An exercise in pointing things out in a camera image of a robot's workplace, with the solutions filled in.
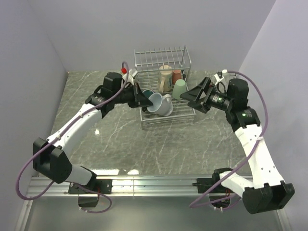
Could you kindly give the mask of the pink mug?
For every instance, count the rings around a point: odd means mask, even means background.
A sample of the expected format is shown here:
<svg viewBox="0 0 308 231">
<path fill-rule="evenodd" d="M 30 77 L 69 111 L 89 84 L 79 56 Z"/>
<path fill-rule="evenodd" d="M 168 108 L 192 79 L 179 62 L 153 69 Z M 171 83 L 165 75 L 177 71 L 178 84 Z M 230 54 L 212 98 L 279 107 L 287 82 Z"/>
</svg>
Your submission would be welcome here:
<svg viewBox="0 0 308 231">
<path fill-rule="evenodd" d="M 172 73 L 172 84 L 175 85 L 175 83 L 179 79 L 181 79 L 181 70 L 173 70 L 173 73 Z"/>
</svg>

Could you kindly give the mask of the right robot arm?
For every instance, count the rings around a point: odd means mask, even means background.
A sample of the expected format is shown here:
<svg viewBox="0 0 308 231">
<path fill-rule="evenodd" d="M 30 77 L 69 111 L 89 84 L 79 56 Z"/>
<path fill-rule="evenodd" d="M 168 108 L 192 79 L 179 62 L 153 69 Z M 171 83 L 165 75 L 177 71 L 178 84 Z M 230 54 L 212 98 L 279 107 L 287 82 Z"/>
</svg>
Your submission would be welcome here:
<svg viewBox="0 0 308 231">
<path fill-rule="evenodd" d="M 261 125 L 256 111 L 248 106 L 248 93 L 248 84 L 243 79 L 231 79 L 227 91 L 222 93 L 206 77 L 198 86 L 181 94 L 189 107 L 204 114 L 211 108 L 224 111 L 246 155 L 234 169 L 216 169 L 212 186 L 190 208 L 201 207 L 200 201 L 213 190 L 231 190 L 242 199 L 250 214 L 283 209 L 294 195 L 293 184 L 284 181 L 271 158 L 263 137 L 267 126 Z"/>
</svg>

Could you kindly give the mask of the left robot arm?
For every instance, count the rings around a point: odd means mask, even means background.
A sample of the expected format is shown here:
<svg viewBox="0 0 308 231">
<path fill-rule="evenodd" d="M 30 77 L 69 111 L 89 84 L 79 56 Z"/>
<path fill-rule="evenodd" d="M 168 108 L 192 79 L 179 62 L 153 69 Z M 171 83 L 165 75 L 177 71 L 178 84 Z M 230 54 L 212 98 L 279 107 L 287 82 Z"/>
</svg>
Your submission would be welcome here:
<svg viewBox="0 0 308 231">
<path fill-rule="evenodd" d="M 94 192 L 97 188 L 96 174 L 85 167 L 71 164 L 68 156 L 89 129 L 116 104 L 126 103 L 130 108 L 152 105 L 138 85 L 137 73 L 137 70 L 124 75 L 107 73 L 103 84 L 87 97 L 79 111 L 61 129 L 46 140 L 35 140 L 33 169 L 56 183 L 73 182 L 79 184 L 85 193 Z"/>
</svg>

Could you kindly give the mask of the dark green mug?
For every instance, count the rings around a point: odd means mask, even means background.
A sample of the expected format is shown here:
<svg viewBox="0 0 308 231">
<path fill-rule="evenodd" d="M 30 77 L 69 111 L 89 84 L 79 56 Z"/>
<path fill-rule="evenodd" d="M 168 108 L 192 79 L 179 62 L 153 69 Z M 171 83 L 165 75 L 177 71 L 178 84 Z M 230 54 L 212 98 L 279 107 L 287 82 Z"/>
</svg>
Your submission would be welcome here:
<svg viewBox="0 0 308 231">
<path fill-rule="evenodd" d="M 153 95 L 155 92 L 154 92 L 153 90 L 151 90 L 151 89 L 146 89 L 146 90 L 144 90 L 142 93 L 144 94 L 144 96 L 145 96 L 146 98 L 149 98 L 149 97 L 150 97 L 151 95 Z M 143 111 L 143 112 L 146 112 L 146 111 L 147 111 L 147 107 L 143 107 L 143 108 L 142 108 L 142 111 Z"/>
</svg>

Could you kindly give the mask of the light green cup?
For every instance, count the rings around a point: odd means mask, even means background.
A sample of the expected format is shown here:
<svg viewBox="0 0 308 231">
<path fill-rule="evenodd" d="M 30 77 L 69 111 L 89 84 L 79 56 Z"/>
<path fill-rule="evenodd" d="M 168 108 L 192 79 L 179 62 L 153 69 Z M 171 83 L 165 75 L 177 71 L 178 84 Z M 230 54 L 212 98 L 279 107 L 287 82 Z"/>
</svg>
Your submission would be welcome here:
<svg viewBox="0 0 308 231">
<path fill-rule="evenodd" d="M 176 100 L 180 100 L 180 95 L 185 93 L 187 90 L 186 88 L 186 82 L 183 79 L 178 79 L 176 83 L 174 84 L 172 97 Z"/>
</svg>

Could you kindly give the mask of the cream tall mug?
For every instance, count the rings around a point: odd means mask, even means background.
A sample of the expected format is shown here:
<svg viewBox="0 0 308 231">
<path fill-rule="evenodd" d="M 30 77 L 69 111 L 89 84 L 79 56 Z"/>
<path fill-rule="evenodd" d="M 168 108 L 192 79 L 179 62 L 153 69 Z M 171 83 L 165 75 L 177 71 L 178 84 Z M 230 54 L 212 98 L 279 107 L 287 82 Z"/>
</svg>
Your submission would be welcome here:
<svg viewBox="0 0 308 231">
<path fill-rule="evenodd" d="M 159 67 L 157 89 L 160 93 L 168 92 L 172 88 L 172 73 L 173 70 L 169 65 Z"/>
</svg>

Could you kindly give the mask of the light blue mug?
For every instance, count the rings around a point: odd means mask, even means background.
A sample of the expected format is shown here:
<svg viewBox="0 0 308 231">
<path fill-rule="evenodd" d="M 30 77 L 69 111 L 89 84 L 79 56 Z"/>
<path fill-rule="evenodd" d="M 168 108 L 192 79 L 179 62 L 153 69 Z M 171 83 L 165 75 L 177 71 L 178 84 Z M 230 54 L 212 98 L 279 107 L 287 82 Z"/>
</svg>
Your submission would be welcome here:
<svg viewBox="0 0 308 231">
<path fill-rule="evenodd" d="M 170 94 L 162 95 L 154 93 L 149 97 L 152 106 L 148 106 L 147 110 L 150 113 L 155 113 L 161 116 L 169 116 L 173 112 L 172 96 Z"/>
</svg>

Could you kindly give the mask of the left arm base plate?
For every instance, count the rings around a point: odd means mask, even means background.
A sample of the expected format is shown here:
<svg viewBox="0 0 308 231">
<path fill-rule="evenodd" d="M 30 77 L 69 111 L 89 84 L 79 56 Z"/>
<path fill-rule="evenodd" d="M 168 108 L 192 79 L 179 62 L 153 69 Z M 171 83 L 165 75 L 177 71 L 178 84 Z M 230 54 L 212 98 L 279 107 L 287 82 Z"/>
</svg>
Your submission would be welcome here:
<svg viewBox="0 0 308 231">
<path fill-rule="evenodd" d="M 108 211 L 112 206 L 112 200 L 108 196 L 112 191 L 112 179 L 94 179 L 88 185 L 70 183 L 68 194 L 77 195 L 77 203 L 80 210 L 87 213 L 98 214 Z M 106 199 L 108 205 L 102 210 L 98 209 L 100 199 Z"/>
</svg>

